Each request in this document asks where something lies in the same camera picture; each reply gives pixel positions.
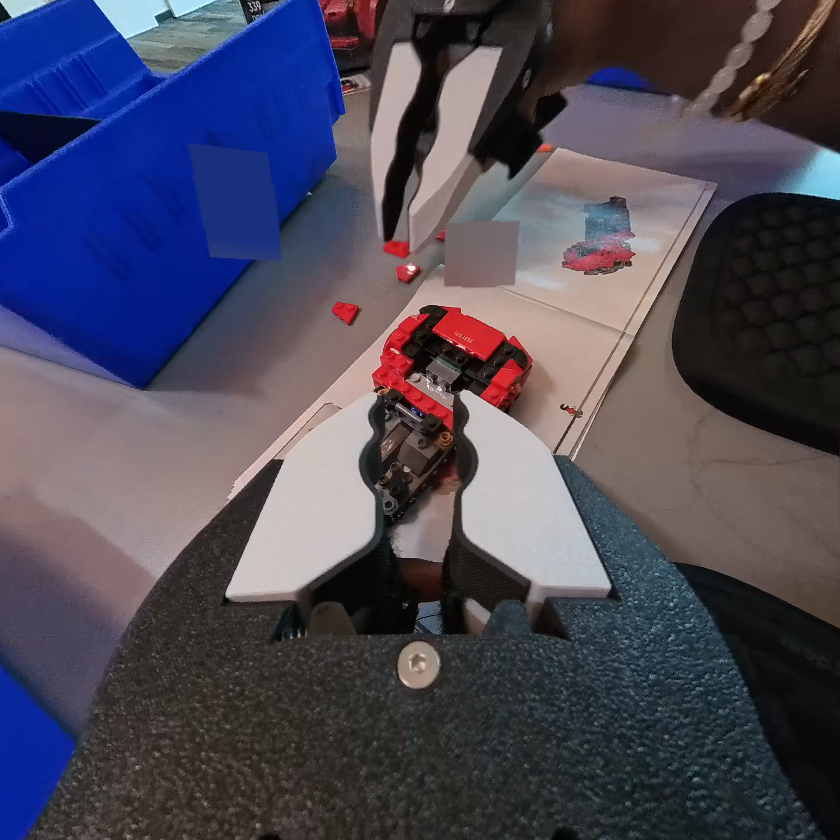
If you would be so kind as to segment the red and black lego car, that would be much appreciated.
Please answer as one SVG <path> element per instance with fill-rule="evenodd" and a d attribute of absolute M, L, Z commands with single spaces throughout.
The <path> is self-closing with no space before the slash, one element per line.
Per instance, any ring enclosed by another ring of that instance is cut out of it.
<path fill-rule="evenodd" d="M 471 392 L 507 413 L 531 369 L 516 338 L 459 308 L 425 306 L 392 331 L 372 375 L 385 407 L 377 489 L 387 526 L 449 468 L 455 396 Z"/>

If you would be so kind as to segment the person's right hand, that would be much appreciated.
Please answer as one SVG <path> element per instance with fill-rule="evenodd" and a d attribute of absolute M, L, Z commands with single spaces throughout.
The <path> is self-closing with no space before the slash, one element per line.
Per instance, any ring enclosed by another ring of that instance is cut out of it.
<path fill-rule="evenodd" d="M 605 68 L 632 71 L 658 90 L 693 98 L 739 40 L 749 2 L 558 1 L 542 69 L 546 92 Z"/>

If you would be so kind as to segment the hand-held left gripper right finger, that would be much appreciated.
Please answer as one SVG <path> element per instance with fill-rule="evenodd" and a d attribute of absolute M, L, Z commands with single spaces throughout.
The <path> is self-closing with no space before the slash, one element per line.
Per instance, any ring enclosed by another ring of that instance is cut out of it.
<path fill-rule="evenodd" d="M 550 599 L 601 600 L 613 584 L 550 448 L 478 395 L 458 394 L 449 621 L 487 623 L 517 602 L 537 623 Z"/>

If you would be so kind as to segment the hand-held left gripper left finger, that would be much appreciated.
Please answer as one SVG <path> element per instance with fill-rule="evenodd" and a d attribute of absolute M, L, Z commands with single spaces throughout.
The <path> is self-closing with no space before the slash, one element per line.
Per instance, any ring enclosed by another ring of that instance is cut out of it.
<path fill-rule="evenodd" d="M 364 394 L 299 437 L 227 584 L 231 603 L 338 601 L 348 612 L 393 596 L 382 477 L 385 400 Z"/>

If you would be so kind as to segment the black quilted pad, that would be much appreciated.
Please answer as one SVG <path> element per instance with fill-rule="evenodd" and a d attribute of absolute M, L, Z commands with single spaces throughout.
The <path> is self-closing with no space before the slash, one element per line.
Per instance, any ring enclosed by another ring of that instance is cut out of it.
<path fill-rule="evenodd" d="M 722 210 L 671 346 L 680 377 L 718 411 L 838 455 L 839 201 L 762 193 Z"/>
<path fill-rule="evenodd" d="M 762 728 L 826 838 L 839 838 L 839 631 L 725 574 L 678 563 L 717 623 Z"/>

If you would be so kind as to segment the lego instruction booklet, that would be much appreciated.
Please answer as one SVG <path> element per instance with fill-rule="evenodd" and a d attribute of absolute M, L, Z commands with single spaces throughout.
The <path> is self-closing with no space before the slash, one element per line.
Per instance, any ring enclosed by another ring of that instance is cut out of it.
<path fill-rule="evenodd" d="M 519 221 L 518 267 L 508 287 L 447 287 L 444 267 L 349 368 L 236 479 L 233 499 L 327 404 L 345 407 L 372 388 L 385 340 L 428 304 L 454 306 L 520 340 L 534 361 L 513 416 L 553 451 L 574 456 L 617 367 L 644 323 L 718 185 L 558 149 L 495 216 Z M 563 267 L 582 241 L 585 205 L 624 197 L 632 265 L 609 275 Z"/>

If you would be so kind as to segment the person's left hand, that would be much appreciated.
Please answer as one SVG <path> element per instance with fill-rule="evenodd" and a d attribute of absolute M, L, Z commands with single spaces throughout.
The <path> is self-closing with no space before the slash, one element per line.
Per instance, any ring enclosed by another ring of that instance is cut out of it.
<path fill-rule="evenodd" d="M 444 585 L 444 563 L 401 558 L 397 565 L 407 590 L 419 603 L 440 600 Z"/>

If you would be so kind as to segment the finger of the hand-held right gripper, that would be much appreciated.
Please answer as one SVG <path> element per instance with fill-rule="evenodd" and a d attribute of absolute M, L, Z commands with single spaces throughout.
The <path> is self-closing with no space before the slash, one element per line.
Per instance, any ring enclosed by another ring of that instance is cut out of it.
<path fill-rule="evenodd" d="M 371 173 L 377 227 L 393 239 L 422 135 L 434 122 L 440 79 L 412 40 L 395 42 L 371 117 Z"/>
<path fill-rule="evenodd" d="M 470 144 L 501 53 L 501 47 L 480 46 L 444 78 L 434 140 L 407 209 L 412 250 L 439 234 L 481 174 Z"/>

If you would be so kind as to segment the lego box red car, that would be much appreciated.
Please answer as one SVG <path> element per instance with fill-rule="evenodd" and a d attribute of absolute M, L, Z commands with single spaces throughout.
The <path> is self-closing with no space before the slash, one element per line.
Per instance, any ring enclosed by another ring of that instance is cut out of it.
<path fill-rule="evenodd" d="M 387 1 L 318 1 L 333 51 L 371 51 Z"/>

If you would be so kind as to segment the blue plastic bin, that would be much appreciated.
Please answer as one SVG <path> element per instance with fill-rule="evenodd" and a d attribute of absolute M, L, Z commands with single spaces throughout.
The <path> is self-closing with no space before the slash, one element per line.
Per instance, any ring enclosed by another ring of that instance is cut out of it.
<path fill-rule="evenodd" d="M 44 810 L 75 743 L 1 667 L 1 838 L 21 839 Z"/>
<path fill-rule="evenodd" d="M 633 71 L 621 67 L 599 69 L 585 78 L 580 84 L 625 91 L 638 91 L 666 95 L 651 80 Z"/>
<path fill-rule="evenodd" d="M 2 328 L 9 348 L 145 387 L 254 257 L 215 257 L 192 145 L 265 154 L 283 223 L 344 112 L 316 2 L 282 2 L 175 74 L 95 2 L 2 24 Z"/>

